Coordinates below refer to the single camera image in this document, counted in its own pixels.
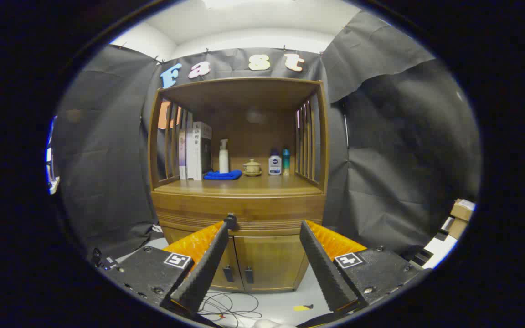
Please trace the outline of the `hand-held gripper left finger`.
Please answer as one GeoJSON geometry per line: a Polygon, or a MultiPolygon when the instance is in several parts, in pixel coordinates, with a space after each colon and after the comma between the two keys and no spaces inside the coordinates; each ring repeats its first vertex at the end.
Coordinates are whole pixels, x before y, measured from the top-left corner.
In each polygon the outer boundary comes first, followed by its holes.
{"type": "Polygon", "coordinates": [[[143,302],[179,315],[196,315],[235,227],[235,221],[223,220],[163,249],[144,246],[123,261],[94,249],[90,261],[143,302]]]}

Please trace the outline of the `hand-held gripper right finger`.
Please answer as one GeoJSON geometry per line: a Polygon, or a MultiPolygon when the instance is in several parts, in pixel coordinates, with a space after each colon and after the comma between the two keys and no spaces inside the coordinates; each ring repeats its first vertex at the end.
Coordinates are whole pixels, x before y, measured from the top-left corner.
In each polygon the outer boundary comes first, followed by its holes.
{"type": "Polygon", "coordinates": [[[411,288],[431,269],[304,220],[300,242],[330,311],[363,309],[411,288]]]}

